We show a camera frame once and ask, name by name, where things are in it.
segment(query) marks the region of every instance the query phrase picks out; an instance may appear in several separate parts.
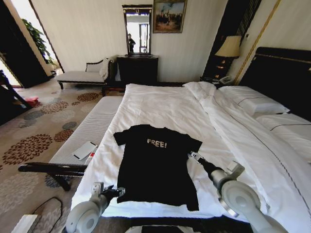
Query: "mirror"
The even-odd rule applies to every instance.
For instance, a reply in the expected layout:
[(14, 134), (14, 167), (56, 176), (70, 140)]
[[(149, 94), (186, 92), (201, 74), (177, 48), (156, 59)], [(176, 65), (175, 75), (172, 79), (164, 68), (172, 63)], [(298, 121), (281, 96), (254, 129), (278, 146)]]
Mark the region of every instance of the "mirror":
[(128, 54), (151, 54), (152, 5), (123, 5)]

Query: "pillow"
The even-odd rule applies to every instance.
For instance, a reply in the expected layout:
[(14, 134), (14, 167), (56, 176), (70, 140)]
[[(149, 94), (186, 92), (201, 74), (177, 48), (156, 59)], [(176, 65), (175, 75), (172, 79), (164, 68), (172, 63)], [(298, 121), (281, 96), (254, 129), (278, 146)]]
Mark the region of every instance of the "pillow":
[(102, 68), (103, 60), (95, 63), (87, 63), (86, 64), (86, 72), (99, 72)]
[(108, 75), (106, 75), (108, 73), (108, 65), (109, 65), (109, 59), (108, 58), (104, 58), (103, 62), (102, 62), (102, 66), (101, 69), (99, 70), (99, 75), (104, 78), (104, 80), (107, 78)]
[(251, 116), (255, 113), (277, 114), (289, 111), (282, 104), (247, 86), (223, 86), (219, 90)]
[(256, 120), (311, 162), (311, 122), (294, 114), (260, 116)]

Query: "bed headboard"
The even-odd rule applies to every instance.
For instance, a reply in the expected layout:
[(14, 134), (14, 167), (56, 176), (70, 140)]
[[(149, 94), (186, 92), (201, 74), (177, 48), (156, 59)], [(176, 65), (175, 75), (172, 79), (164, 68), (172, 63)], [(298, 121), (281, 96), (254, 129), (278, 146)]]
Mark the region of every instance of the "bed headboard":
[(259, 91), (311, 121), (311, 51), (259, 47), (239, 85)]

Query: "cable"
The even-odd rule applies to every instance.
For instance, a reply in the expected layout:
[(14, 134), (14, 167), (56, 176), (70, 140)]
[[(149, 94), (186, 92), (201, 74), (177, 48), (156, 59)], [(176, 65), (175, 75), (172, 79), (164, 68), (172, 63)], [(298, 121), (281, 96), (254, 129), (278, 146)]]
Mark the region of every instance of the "cable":
[(51, 232), (52, 232), (52, 230), (53, 230), (53, 228), (55, 227), (55, 225), (57, 224), (57, 222), (58, 222), (58, 221), (60, 220), (60, 218), (63, 216), (63, 202), (62, 202), (59, 198), (57, 198), (57, 197), (51, 197), (50, 199), (47, 199), (45, 202), (43, 202), (41, 205), (39, 205), (39, 206), (33, 211), (33, 213), (32, 213), (32, 215), (34, 215), (35, 212), (37, 211), (37, 209), (39, 209), (42, 205), (44, 205), (45, 203), (49, 202), (49, 201), (52, 200), (52, 199), (56, 199), (56, 200), (58, 200), (59, 203), (60, 203), (60, 216), (59, 216), (59, 218), (56, 220), (56, 222), (54, 223), (54, 225), (52, 226), (51, 230), (50, 230), (48, 233), (51, 233)]

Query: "painting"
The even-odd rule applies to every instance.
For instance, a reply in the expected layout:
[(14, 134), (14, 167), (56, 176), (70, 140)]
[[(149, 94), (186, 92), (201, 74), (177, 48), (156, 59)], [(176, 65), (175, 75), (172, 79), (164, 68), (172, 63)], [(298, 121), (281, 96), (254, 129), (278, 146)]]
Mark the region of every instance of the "painting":
[(153, 33), (182, 33), (187, 0), (154, 0)]

